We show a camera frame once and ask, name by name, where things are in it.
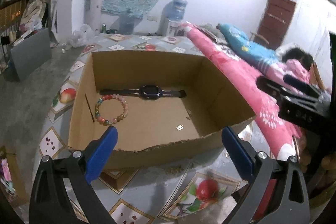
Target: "colorful bead bracelet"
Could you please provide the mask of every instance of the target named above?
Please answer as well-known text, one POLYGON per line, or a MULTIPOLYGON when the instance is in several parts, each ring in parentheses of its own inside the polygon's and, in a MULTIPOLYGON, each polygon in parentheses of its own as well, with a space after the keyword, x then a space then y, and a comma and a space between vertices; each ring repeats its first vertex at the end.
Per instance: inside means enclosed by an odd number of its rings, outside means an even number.
POLYGON ((99 122, 100 124, 104 125, 104 126, 110 126, 112 124, 116 124, 117 122, 120 122, 121 120, 125 119, 127 117, 128 114, 128 105, 125 101, 125 98, 120 96, 119 94, 113 94, 113 95, 105 95, 102 96, 101 98, 99 98, 97 104, 96 104, 96 108, 95 108, 95 118, 97 120, 97 122, 99 122), (99 112, 99 106, 101 105, 101 103, 105 100, 111 100, 111 99, 116 99, 118 101, 121 102, 121 104, 124 107, 124 112, 123 114, 119 115, 116 118, 113 118, 112 120, 107 120, 101 117, 100 112, 99 112))

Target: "tin can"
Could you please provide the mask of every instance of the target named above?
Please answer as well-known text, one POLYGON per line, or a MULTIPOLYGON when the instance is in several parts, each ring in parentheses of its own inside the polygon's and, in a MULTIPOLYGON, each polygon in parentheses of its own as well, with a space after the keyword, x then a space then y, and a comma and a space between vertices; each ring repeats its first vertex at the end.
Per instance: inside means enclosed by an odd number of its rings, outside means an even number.
POLYGON ((101 32, 100 33, 106 33, 106 24, 101 25, 101 32))

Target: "black smartwatch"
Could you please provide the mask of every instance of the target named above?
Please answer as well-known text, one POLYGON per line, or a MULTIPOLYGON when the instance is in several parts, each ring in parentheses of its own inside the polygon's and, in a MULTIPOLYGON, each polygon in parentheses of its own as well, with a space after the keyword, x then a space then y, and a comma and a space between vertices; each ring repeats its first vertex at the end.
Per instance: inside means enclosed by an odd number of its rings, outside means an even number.
POLYGON ((148 100, 157 100, 160 97, 184 98, 184 90, 162 90, 157 85, 144 85, 139 89, 130 90, 101 90, 100 95, 119 94, 122 96, 139 96, 148 100))

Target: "watch face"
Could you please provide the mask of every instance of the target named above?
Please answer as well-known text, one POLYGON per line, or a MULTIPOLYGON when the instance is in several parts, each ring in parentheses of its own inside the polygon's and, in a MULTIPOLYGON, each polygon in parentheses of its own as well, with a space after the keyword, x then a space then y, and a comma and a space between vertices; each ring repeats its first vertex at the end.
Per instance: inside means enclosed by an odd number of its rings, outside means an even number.
POLYGON ((155 86, 155 85, 145 85, 142 87, 142 92, 145 95, 158 96, 160 93, 160 89, 158 86, 155 86))

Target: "human hand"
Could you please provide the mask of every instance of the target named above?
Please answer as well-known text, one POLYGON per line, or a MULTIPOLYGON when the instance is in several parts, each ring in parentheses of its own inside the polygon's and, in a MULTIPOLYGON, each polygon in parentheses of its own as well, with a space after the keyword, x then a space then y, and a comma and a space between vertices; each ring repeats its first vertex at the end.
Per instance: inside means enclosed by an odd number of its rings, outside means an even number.
MULTIPOLYGON (((305 135, 305 130, 302 130, 302 137, 298 142, 300 150, 300 166, 303 173, 307 171, 307 167, 311 161, 311 155, 306 149, 307 138, 305 135)), ((322 167, 326 170, 325 175, 320 180, 319 184, 316 186, 317 189, 328 188, 336 181, 336 152, 332 153, 323 158, 321 162, 322 167)))

